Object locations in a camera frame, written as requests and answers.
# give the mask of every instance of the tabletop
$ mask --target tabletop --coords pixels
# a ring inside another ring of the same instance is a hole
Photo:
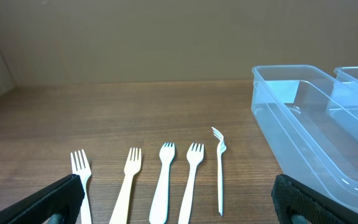
[[[277,223],[270,193],[282,171],[250,110],[252,89],[252,81],[16,88],[0,98],[0,210],[70,174],[70,152],[84,149],[92,170],[93,223],[108,223],[129,149],[141,147],[128,223],[149,223],[159,150],[174,142],[167,223],[177,223],[189,174],[186,152],[198,142],[205,144],[205,154],[191,223]],[[227,145],[223,217],[212,126]]]

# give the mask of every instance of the fork head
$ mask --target fork head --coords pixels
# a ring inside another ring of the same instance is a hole
[[[219,139],[219,144],[218,144],[218,147],[216,149],[216,152],[218,154],[222,154],[222,153],[224,153],[224,151],[226,151],[226,145],[224,143],[223,134],[220,131],[218,131],[216,128],[214,128],[214,127],[212,127],[212,130],[214,132],[215,137],[217,137]]]
[[[175,143],[166,142],[162,145],[160,150],[160,159],[162,164],[171,164],[173,158],[175,157]]]
[[[140,171],[142,166],[142,149],[131,148],[127,162],[125,163],[124,173],[125,175],[135,175]]]
[[[204,144],[191,143],[187,151],[187,161],[189,164],[198,165],[204,159]]]
[[[78,150],[78,155],[76,151],[74,152],[75,160],[72,152],[70,153],[70,155],[71,155],[71,168],[73,169],[73,174],[79,175],[81,181],[86,183],[89,177],[91,177],[92,172],[88,159],[86,158],[84,149],[82,149],[82,153],[81,151]]]

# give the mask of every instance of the white fork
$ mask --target white fork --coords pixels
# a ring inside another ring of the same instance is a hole
[[[73,174],[77,174],[80,176],[82,187],[84,188],[84,192],[85,192],[84,200],[82,201],[82,205],[81,205],[81,223],[92,224],[90,203],[88,201],[88,193],[86,193],[86,183],[92,175],[91,167],[88,162],[88,159],[86,158],[84,149],[82,150],[82,156],[81,156],[81,152],[78,151],[78,156],[80,157],[80,160],[78,160],[76,151],[74,152],[74,154],[75,154],[75,161],[74,161],[73,153],[72,152],[70,153],[71,168],[73,169]]]
[[[160,150],[161,173],[155,189],[149,222],[151,224],[164,224],[168,215],[169,196],[169,168],[175,157],[175,144],[166,142]]]
[[[126,224],[128,219],[129,199],[131,197],[132,180],[135,174],[140,171],[142,166],[142,149],[139,149],[139,157],[137,148],[131,148],[124,168],[124,181],[119,191],[116,206],[112,211],[109,224]]]
[[[223,174],[222,174],[222,153],[226,151],[226,145],[224,143],[223,134],[216,128],[212,127],[215,137],[219,139],[218,147],[216,148],[216,154],[218,157],[218,208],[219,213],[223,216]]]
[[[191,144],[187,151],[187,161],[190,164],[189,179],[181,202],[178,224],[188,224],[190,220],[191,204],[193,203],[194,183],[198,164],[204,159],[204,144]]]

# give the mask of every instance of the blue translucent bin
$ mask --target blue translucent bin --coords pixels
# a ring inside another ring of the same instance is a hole
[[[252,112],[284,173],[358,213],[358,92],[309,65],[252,72]]]

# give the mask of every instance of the fork handle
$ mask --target fork handle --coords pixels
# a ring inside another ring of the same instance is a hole
[[[92,224],[90,203],[88,201],[88,193],[86,193],[86,182],[83,183],[83,188],[85,191],[85,196],[84,196],[84,200],[82,201],[82,205],[81,205],[81,223],[82,224]]]
[[[164,224],[168,215],[169,195],[169,168],[170,164],[162,164],[160,178],[155,189],[149,222],[151,224]]]
[[[133,175],[125,175],[109,224],[126,224]]]
[[[181,202],[178,224],[188,224],[190,221],[191,204],[193,203],[194,183],[196,180],[197,166],[190,166],[189,179]]]
[[[218,154],[218,209],[223,216],[223,175],[222,175],[222,155]]]

